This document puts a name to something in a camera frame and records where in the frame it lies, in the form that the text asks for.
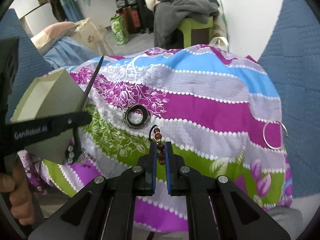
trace dark bangle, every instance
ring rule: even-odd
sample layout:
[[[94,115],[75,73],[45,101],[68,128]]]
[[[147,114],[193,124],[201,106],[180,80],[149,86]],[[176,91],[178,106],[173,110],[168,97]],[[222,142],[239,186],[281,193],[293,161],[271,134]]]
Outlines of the dark bangle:
[[[141,113],[142,113],[142,120],[141,120],[140,123],[133,123],[133,122],[131,122],[130,119],[128,118],[129,113],[134,112],[134,111],[136,111],[136,110],[140,110]],[[133,105],[133,106],[129,106],[129,107],[126,109],[126,111],[124,112],[124,114],[123,114],[123,121],[124,121],[124,123],[125,123],[128,127],[134,128],[134,129],[137,129],[137,128],[142,127],[142,126],[146,123],[147,119],[148,119],[148,111],[147,111],[147,109],[146,109],[143,105],[139,105],[139,104]]]

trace brown bead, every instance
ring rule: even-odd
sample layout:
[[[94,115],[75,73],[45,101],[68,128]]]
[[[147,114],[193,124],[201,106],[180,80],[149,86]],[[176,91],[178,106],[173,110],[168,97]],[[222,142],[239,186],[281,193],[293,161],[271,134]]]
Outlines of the brown bead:
[[[161,133],[156,133],[155,134],[155,139],[156,140],[159,140],[159,139],[161,139],[162,138],[162,134]]]
[[[156,134],[156,133],[160,132],[160,129],[158,127],[156,127],[156,128],[154,128],[153,132],[154,132],[154,134]]]
[[[163,150],[164,150],[164,144],[163,144],[163,143],[158,143],[157,149],[158,149],[159,151],[163,151]]]
[[[158,161],[160,165],[165,165],[165,157],[162,155],[158,155]]]

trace silver bangle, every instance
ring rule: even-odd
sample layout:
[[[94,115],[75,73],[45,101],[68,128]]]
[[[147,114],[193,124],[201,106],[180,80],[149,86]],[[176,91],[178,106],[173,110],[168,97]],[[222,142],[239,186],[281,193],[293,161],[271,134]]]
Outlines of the silver bangle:
[[[279,146],[279,147],[273,147],[273,146],[271,146],[271,145],[267,142],[267,140],[266,140],[266,135],[265,135],[266,127],[267,127],[267,125],[270,124],[271,122],[275,122],[275,123],[278,123],[279,125],[281,125],[282,129],[283,129],[284,132],[285,132],[285,135],[288,137],[288,131],[287,131],[287,128],[284,126],[284,124],[283,124],[282,122],[280,122],[279,120],[274,120],[274,121],[267,121],[266,124],[264,125],[263,130],[262,130],[263,140],[264,140],[264,142],[266,143],[266,145],[268,145],[268,147],[269,147],[270,149],[273,149],[273,150],[281,150],[281,149],[284,147],[283,142],[281,142],[281,144],[282,144],[281,146]]]

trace colorful bedsheet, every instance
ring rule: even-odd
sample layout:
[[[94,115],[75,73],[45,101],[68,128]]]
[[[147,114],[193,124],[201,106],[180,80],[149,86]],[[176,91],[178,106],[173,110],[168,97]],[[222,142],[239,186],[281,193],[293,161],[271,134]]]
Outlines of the colorful bedsheet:
[[[67,70],[85,89],[98,61],[94,58]],[[240,58],[208,45],[106,56],[89,97],[86,110],[93,120],[79,133],[90,160],[57,165],[21,154],[29,180],[39,191],[44,190],[43,179],[73,196],[95,176],[120,175],[148,153],[148,132],[156,124],[186,165],[206,176],[228,176],[264,210],[290,206],[287,153],[268,148],[262,136],[267,121],[281,121],[281,101],[251,57]],[[148,109],[150,118],[135,130],[124,124],[122,116],[137,103]],[[278,123],[271,122],[265,135],[270,145],[281,145]],[[168,195],[164,166],[157,166],[155,195],[137,198],[134,221],[153,231],[187,230],[185,198]]]

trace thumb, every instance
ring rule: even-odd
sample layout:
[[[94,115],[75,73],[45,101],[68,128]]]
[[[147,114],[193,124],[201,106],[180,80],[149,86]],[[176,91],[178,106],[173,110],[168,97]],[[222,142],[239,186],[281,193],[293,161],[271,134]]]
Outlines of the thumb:
[[[0,192],[11,192],[16,187],[16,183],[9,175],[0,173]]]

